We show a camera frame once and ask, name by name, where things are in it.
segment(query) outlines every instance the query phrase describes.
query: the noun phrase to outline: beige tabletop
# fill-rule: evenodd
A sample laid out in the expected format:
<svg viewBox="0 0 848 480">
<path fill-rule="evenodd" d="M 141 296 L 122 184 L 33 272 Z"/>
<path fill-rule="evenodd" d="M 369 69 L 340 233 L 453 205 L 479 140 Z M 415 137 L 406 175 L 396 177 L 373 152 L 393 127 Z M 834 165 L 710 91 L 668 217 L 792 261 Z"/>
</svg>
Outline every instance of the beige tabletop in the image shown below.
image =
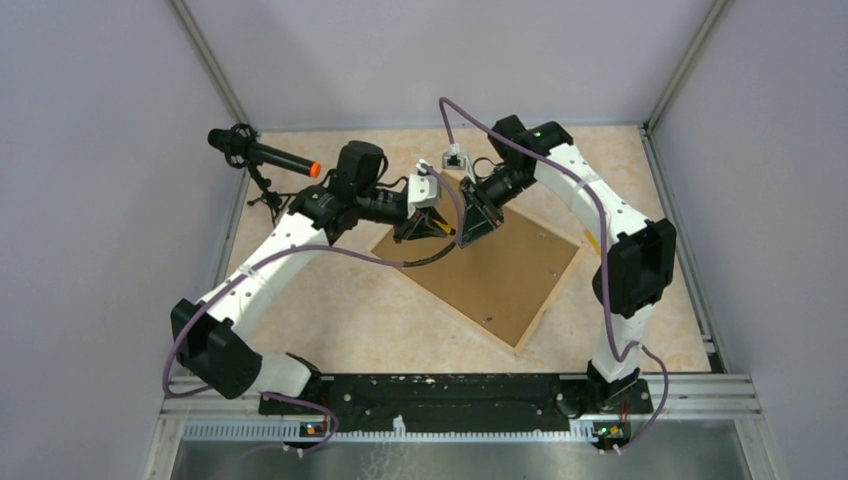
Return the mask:
<svg viewBox="0 0 848 480">
<path fill-rule="evenodd" d="M 635 126 L 566 128 L 586 161 L 618 194 L 649 218 L 663 217 L 645 152 Z M 498 158 L 484 134 L 459 129 L 456 140 L 473 158 Z M 393 181 L 408 175 L 419 158 L 438 165 L 447 139 L 444 130 L 364 130 L 271 133 L 262 143 L 320 161 L 327 170 L 350 140 L 383 148 Z M 313 180 L 270 167 L 263 175 L 272 190 L 296 192 Z M 247 198 L 258 196 L 251 182 Z M 534 185 L 511 204 L 587 242 L 583 226 L 542 185 Z M 245 206 L 228 272 L 234 271 L 272 230 L 267 207 Z M 365 251 L 384 231 L 362 222 L 338 246 Z M 600 259 L 582 255 L 574 273 L 547 310 L 520 354 L 495 344 L 457 318 L 438 300 L 387 267 L 325 253 L 312 260 L 279 295 L 251 338 L 261 352 L 299 355 L 324 372 L 583 372 L 595 351 L 603 321 L 591 279 Z M 645 344 L 671 371 L 709 371 L 701 333 L 679 265 L 674 281 L 650 318 Z M 658 367 L 642 354 L 646 371 Z"/>
</svg>

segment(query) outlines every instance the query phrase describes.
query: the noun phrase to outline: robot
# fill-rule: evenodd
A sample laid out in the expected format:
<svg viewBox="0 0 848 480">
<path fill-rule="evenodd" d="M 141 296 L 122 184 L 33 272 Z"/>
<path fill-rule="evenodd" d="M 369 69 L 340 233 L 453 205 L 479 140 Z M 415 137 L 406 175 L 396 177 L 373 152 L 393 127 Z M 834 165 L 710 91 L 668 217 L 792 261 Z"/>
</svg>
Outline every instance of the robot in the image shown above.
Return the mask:
<svg viewBox="0 0 848 480">
<path fill-rule="evenodd" d="M 636 384 L 640 372 L 638 349 L 633 347 L 641 345 L 646 322 L 671 283 L 676 231 L 667 219 L 652 221 L 622 200 L 587 164 L 559 124 L 526 128 L 515 115 L 499 120 L 490 130 L 489 141 L 502 163 L 484 179 L 474 174 L 468 154 L 451 141 L 442 158 L 443 169 L 469 173 L 460 182 L 464 215 L 456 228 L 448 226 L 434 208 L 442 185 L 424 160 L 418 162 L 403 190 L 393 191 L 379 183 L 381 171 L 388 166 L 383 150 L 351 141 L 341 149 L 337 167 L 323 182 L 294 194 L 286 205 L 268 189 L 270 182 L 256 167 L 268 163 L 317 177 L 320 164 L 260 144 L 247 125 L 213 130 L 208 141 L 231 166 L 248 169 L 263 192 L 257 201 L 268 204 L 278 220 L 267 240 L 229 278 L 197 302 L 181 300 L 171 312 L 173 334 L 180 344 L 176 360 L 223 397 L 279 392 L 297 398 L 316 381 L 320 372 L 308 361 L 293 355 L 260 354 L 247 342 L 265 310 L 297 272 L 358 222 L 392 225 L 396 242 L 458 235 L 430 258 L 395 265 L 415 268 L 497 230 L 504 221 L 503 206 L 537 182 L 562 199 L 585 226 L 598 253 L 606 256 L 607 271 L 602 263 L 593 279 L 596 297 L 608 311 L 587 366 L 586 388 L 591 390 L 592 403 L 597 408 L 610 405 Z M 566 175 L 561 167 L 573 173 Z M 280 214 L 285 206 L 288 209 Z M 190 320 L 193 324 L 187 329 Z M 587 407 L 583 400 L 571 406 L 570 415 L 595 407 Z"/>
</svg>

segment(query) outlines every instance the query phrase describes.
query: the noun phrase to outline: brown board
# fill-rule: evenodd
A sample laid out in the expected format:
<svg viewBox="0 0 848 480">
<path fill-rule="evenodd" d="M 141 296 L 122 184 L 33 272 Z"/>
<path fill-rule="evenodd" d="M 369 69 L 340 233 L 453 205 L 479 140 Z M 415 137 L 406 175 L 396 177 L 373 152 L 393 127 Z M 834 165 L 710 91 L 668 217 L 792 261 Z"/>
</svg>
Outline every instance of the brown board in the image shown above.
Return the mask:
<svg viewBox="0 0 848 480">
<path fill-rule="evenodd" d="M 446 176 L 456 189 L 458 182 Z M 451 226 L 456 211 L 443 192 L 437 207 Z M 390 260 L 427 258 L 450 239 L 421 239 L 396 244 L 391 230 L 370 249 Z M 468 318 L 479 329 L 515 352 L 556 297 L 581 253 L 562 233 L 510 207 L 504 224 L 470 246 L 455 248 L 441 260 L 398 271 Z"/>
</svg>

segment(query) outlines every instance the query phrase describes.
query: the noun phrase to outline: microphone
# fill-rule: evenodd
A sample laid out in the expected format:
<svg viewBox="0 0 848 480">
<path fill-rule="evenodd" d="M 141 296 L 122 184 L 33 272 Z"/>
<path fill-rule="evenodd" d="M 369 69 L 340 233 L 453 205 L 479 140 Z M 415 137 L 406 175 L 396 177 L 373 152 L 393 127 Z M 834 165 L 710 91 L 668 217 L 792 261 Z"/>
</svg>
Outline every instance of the microphone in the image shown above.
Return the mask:
<svg viewBox="0 0 848 480">
<path fill-rule="evenodd" d="M 256 131 L 247 125 L 235 125 L 229 130 L 214 128 L 206 140 L 223 152 L 227 163 L 234 168 L 243 168 L 246 162 L 253 162 L 257 165 L 267 163 L 312 178 L 321 174 L 320 163 L 257 142 Z"/>
</svg>

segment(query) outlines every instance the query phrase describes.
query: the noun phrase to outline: gray wall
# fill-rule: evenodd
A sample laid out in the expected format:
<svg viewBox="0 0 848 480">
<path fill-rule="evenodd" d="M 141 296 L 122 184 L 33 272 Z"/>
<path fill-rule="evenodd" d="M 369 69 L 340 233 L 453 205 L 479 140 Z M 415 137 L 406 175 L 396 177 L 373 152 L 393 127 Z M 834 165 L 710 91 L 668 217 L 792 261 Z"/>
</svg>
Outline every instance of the gray wall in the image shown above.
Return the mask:
<svg viewBox="0 0 848 480">
<path fill-rule="evenodd" d="M 135 478 L 231 120 L 161 0 L 0 3 L 0 111 L 0 478 Z"/>
<path fill-rule="evenodd" d="M 736 2 L 658 144 L 792 478 L 845 478 L 848 3 Z"/>
<path fill-rule="evenodd" d="M 189 0 L 261 129 L 636 122 L 711 0 Z"/>
</svg>

